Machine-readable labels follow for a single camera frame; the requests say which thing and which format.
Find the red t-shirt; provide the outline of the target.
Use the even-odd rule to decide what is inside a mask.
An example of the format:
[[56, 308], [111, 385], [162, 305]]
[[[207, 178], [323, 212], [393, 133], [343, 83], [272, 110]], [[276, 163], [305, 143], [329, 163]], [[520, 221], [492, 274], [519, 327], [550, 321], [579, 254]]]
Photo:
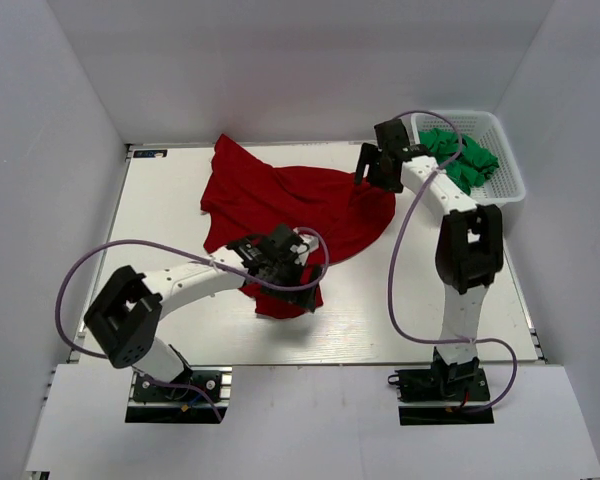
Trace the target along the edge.
[[396, 199], [354, 175], [334, 169], [273, 167], [220, 135], [212, 174], [200, 200], [211, 216], [204, 249], [212, 253], [249, 234], [269, 234], [285, 224], [309, 227], [325, 240], [332, 265], [372, 245], [395, 215]]

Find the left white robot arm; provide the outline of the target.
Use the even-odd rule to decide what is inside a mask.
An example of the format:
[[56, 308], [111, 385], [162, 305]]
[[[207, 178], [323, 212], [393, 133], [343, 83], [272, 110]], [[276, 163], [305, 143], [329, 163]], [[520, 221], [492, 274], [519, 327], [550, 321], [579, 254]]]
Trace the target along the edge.
[[84, 323], [116, 369], [131, 367], [156, 382], [168, 398], [191, 387], [189, 365], [156, 332], [161, 320], [201, 299], [249, 285], [302, 311], [314, 311], [326, 269], [309, 265], [324, 250], [311, 229], [281, 227], [269, 236], [247, 236], [206, 256], [191, 254], [186, 263], [153, 272], [131, 266], [117, 269], [89, 306]]

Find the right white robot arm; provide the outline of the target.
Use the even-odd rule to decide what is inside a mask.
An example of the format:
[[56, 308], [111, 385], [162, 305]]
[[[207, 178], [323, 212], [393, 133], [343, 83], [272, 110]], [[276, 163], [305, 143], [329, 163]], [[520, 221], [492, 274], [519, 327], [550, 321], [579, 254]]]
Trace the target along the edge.
[[431, 374], [433, 390], [452, 399], [478, 367], [476, 346], [482, 304], [503, 267], [502, 214], [464, 193], [422, 146], [383, 149], [364, 143], [354, 182], [392, 193], [408, 189], [440, 222], [435, 267], [444, 285], [444, 310]]

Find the green t-shirt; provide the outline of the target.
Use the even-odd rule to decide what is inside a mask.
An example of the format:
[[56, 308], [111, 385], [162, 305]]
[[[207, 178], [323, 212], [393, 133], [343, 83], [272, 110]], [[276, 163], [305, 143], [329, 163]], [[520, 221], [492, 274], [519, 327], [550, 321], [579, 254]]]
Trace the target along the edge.
[[[439, 128], [419, 131], [420, 143], [436, 158], [439, 165], [445, 164], [457, 152], [458, 136], [453, 131]], [[499, 159], [488, 149], [481, 147], [467, 135], [462, 135], [462, 152], [448, 164], [448, 177], [467, 195], [483, 187], [499, 169]]]

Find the white plastic basket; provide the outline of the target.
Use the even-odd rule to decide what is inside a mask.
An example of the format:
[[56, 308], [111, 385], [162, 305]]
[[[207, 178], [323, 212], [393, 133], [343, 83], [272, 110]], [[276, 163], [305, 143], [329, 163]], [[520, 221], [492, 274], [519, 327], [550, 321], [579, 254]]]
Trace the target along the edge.
[[480, 205], [495, 205], [501, 210], [524, 200], [526, 190], [515, 156], [499, 120], [493, 114], [483, 111], [447, 110], [441, 111], [438, 116], [422, 113], [411, 116], [410, 132], [415, 143], [421, 144], [419, 131], [433, 128], [453, 131], [458, 136], [459, 144], [457, 152], [443, 165], [439, 165], [433, 155], [435, 164], [443, 166], [444, 171], [436, 176], [432, 186], [427, 189], [423, 195], [422, 203], [436, 219], [442, 217], [442, 207], [439, 205], [441, 196], [434, 193], [434, 188], [440, 186], [445, 180], [449, 180], [456, 185], [448, 177], [445, 168], [456, 160], [462, 152], [462, 135], [471, 137], [481, 147], [488, 149], [498, 157], [500, 164], [499, 169], [491, 179], [483, 187], [474, 189], [468, 196]]

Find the blue label sticker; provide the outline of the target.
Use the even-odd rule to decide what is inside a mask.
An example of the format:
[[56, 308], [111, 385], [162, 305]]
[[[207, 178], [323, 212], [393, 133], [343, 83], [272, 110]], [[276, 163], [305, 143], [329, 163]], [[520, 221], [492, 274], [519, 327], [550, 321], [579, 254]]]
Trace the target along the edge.
[[133, 152], [133, 158], [142, 159], [154, 159], [154, 158], [165, 158], [168, 155], [167, 149], [146, 149], [146, 150], [135, 150]]

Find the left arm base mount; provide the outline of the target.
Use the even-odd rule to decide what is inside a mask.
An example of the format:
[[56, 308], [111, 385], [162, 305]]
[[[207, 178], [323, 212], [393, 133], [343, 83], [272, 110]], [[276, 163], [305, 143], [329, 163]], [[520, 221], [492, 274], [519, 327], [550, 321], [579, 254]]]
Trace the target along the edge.
[[230, 367], [193, 369], [175, 383], [189, 385], [189, 388], [155, 385], [146, 376], [134, 373], [125, 422], [174, 425], [221, 423], [230, 400]]

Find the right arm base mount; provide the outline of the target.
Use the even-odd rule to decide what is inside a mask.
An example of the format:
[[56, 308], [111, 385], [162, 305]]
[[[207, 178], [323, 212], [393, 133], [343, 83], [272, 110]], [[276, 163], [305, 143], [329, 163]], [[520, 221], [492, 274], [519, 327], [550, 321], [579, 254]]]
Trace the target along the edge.
[[398, 393], [402, 426], [488, 425], [494, 422], [478, 358], [448, 365], [435, 352], [427, 368], [399, 369], [387, 377]]

